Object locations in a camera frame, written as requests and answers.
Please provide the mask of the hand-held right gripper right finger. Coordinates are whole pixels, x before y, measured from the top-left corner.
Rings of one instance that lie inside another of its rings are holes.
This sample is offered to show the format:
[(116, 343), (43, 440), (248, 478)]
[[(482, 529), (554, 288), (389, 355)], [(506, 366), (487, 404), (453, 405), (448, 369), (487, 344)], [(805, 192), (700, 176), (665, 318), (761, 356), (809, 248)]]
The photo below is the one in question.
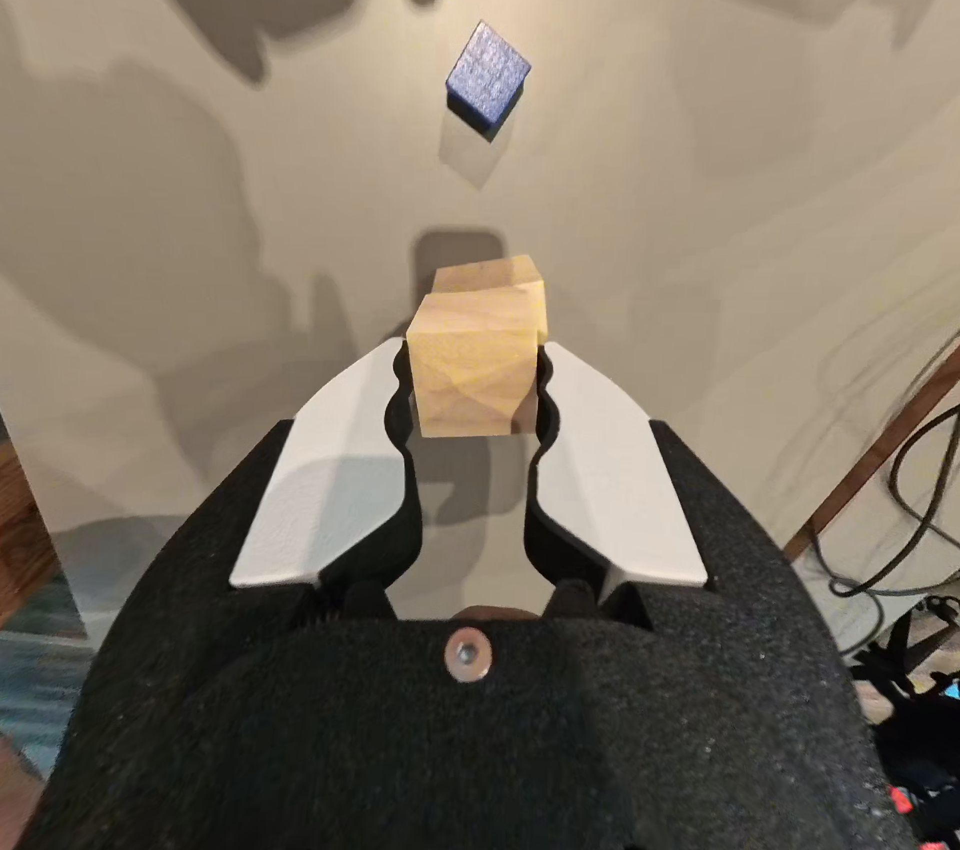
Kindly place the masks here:
[(555, 341), (537, 356), (524, 549), (547, 580), (703, 588), (709, 574), (647, 412)]

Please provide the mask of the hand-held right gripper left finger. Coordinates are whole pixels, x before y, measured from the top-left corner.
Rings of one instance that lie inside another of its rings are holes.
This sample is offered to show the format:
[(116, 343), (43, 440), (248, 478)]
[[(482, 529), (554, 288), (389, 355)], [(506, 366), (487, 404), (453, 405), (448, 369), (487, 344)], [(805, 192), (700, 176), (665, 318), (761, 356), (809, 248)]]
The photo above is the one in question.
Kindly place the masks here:
[(412, 374), (390, 338), (296, 413), (236, 558), (236, 589), (396, 583), (420, 555)]

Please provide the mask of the pale wooden cube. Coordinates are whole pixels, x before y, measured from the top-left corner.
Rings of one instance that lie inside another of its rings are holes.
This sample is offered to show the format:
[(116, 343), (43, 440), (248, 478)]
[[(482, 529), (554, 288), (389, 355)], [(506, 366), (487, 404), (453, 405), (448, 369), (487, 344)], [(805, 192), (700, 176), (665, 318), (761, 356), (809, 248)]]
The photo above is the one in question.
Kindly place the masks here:
[(520, 288), (428, 293), (405, 336), (421, 435), (533, 433), (538, 324)]
[(525, 292), (534, 310), (537, 343), (549, 338), (546, 282), (527, 254), (438, 268), (431, 292), (479, 292), (514, 288)]

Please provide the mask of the blue wooden cube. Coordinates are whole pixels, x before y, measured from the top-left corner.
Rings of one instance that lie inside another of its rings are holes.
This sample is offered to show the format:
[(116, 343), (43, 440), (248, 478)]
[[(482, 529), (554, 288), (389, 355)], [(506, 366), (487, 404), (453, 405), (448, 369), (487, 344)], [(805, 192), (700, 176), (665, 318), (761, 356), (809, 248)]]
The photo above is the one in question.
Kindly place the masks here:
[(492, 142), (522, 96), (531, 63), (486, 21), (479, 21), (449, 72), (446, 106)]

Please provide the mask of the grey table mat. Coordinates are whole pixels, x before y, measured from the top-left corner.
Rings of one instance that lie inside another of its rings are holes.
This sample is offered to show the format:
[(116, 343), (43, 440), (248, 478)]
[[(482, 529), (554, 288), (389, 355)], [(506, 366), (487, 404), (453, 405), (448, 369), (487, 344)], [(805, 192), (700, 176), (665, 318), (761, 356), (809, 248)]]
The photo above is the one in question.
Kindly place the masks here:
[(2, 414), (94, 644), (436, 268), (529, 254), (778, 543), (958, 329), (958, 0), (2, 0), (1, 71)]

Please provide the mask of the black metal stand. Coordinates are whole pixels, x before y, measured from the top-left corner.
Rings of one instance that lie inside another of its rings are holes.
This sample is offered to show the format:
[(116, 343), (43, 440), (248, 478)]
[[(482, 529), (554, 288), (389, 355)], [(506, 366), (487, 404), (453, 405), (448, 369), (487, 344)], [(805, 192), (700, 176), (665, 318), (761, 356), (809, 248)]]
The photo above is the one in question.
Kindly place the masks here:
[[(916, 617), (930, 616), (939, 622), (938, 629), (916, 642), (911, 642), (911, 628)], [(856, 652), (849, 674), (855, 681), (866, 681), (888, 700), (912, 699), (917, 692), (910, 676), (921, 665), (942, 651), (946, 644), (958, 636), (958, 609), (950, 601), (921, 602), (900, 616), (889, 629), (886, 645), (870, 641)]]

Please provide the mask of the black bag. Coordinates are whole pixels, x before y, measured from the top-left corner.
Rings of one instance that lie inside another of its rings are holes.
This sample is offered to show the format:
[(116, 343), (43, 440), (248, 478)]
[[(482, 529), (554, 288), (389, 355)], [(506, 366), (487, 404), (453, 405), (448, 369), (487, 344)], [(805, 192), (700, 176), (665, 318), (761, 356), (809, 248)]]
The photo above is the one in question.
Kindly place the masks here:
[(958, 672), (931, 674), (872, 730), (894, 807), (920, 848), (959, 847)]

